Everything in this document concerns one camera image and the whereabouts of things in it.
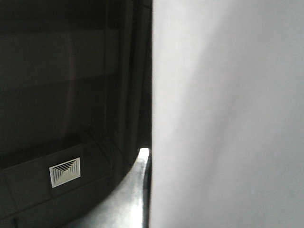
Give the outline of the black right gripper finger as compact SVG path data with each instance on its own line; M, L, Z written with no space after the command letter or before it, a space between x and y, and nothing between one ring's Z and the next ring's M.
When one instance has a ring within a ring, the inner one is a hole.
M66 228L147 228L151 192L151 150L141 148L124 179L92 210Z

